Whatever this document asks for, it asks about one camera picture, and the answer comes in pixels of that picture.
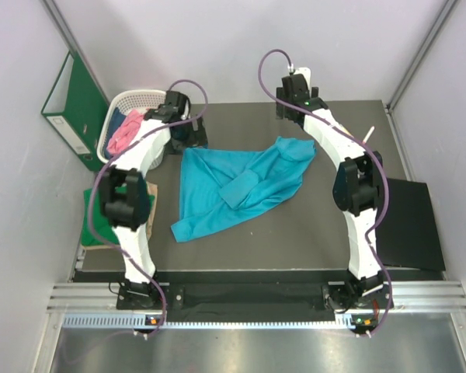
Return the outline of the teal t shirt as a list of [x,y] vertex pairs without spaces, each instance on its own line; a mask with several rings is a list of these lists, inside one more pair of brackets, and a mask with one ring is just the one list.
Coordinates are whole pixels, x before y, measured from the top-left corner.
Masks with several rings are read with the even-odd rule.
[[189,148],[179,187],[177,242],[224,231],[291,199],[316,155],[312,140],[278,137],[261,152]]

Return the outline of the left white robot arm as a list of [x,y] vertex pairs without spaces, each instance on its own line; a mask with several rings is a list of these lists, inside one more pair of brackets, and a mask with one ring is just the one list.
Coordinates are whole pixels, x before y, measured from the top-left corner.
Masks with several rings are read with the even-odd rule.
[[160,164],[166,152],[179,154],[208,145],[203,120],[190,117],[190,98],[174,90],[162,98],[156,107],[127,113],[108,141],[111,164],[98,187],[100,212],[116,236],[125,263],[118,309],[151,309],[162,301],[159,287],[151,282],[155,265],[148,248],[152,207],[147,172]]

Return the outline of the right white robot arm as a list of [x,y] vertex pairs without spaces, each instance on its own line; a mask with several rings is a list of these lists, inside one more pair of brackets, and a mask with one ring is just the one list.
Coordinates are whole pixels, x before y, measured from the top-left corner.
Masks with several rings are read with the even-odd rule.
[[276,115],[298,124],[312,136],[336,168],[332,196],[343,212],[349,237],[349,279],[338,288],[325,290],[329,308],[344,313],[363,308],[383,288],[383,274],[370,246],[376,242],[375,224],[381,204],[383,182],[372,158],[332,115],[329,106],[310,87],[309,68],[290,70],[276,89],[276,98],[296,106],[276,105]]

